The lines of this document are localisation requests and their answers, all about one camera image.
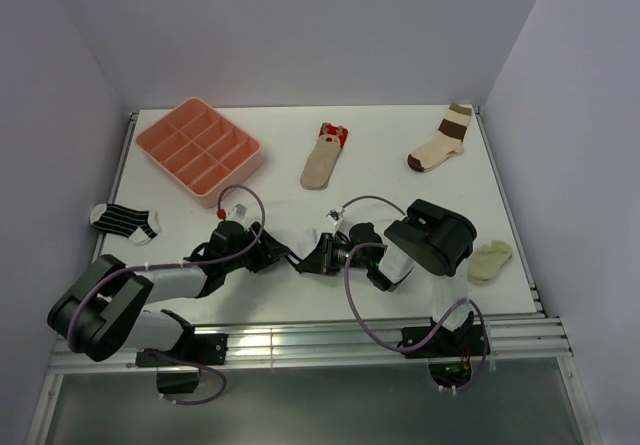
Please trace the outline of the white sock with black stripes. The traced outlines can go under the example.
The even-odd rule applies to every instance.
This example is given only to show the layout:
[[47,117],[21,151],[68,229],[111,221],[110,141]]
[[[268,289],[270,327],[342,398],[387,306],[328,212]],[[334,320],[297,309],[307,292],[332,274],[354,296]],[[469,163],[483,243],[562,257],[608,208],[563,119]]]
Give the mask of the white sock with black stripes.
[[328,225],[307,227],[293,233],[287,245],[298,261],[306,259],[318,246],[323,234],[333,233]]

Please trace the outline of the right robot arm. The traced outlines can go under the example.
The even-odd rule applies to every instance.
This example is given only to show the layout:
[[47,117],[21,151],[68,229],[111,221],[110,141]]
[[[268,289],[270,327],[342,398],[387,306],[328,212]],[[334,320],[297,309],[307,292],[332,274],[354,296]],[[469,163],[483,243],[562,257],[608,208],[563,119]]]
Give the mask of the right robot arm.
[[393,292],[421,267],[434,277],[431,318],[441,323],[432,333],[434,346],[446,355],[457,353],[475,318],[470,304],[454,306],[468,298],[466,286],[454,276],[473,252],[474,225],[460,214],[417,199],[383,233],[370,222],[356,223],[343,233],[344,212],[343,207],[330,211],[327,226],[307,233],[301,253],[294,257],[294,269],[335,276],[350,265],[364,269],[378,290]]

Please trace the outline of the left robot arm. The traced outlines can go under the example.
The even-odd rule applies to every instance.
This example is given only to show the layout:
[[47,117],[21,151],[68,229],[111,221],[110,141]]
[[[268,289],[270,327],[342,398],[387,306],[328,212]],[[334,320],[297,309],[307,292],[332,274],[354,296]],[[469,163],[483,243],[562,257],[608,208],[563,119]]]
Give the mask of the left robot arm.
[[221,362],[221,351],[197,338],[195,327],[170,310],[147,304],[204,298],[239,269],[258,273],[291,250],[259,223],[220,222],[208,241],[167,268],[129,267],[111,254],[99,256],[52,306],[48,326],[70,349],[101,362],[123,347],[142,351],[146,364]]

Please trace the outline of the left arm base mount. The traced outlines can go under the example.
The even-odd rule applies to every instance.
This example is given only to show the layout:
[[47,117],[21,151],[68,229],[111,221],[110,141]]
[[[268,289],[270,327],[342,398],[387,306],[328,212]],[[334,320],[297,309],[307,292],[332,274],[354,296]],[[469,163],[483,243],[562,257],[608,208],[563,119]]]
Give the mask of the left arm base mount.
[[195,392],[204,378],[213,377],[220,382],[219,391],[214,393],[217,398],[224,392],[227,379],[215,366],[225,364],[227,345],[225,333],[193,334],[180,339],[169,351],[138,352],[135,366],[157,370],[156,388],[164,398],[188,402],[183,395]]

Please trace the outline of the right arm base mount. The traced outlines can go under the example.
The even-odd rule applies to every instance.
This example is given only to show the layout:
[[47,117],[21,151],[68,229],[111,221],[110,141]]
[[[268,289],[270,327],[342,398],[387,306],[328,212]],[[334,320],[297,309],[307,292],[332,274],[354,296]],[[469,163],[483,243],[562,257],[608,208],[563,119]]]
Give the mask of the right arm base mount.
[[477,372],[490,364],[491,345],[481,325],[463,325],[456,331],[439,329],[435,336],[417,351],[407,352],[434,328],[430,326],[405,327],[397,346],[407,359],[426,359],[428,373],[439,393],[456,396],[474,382]]

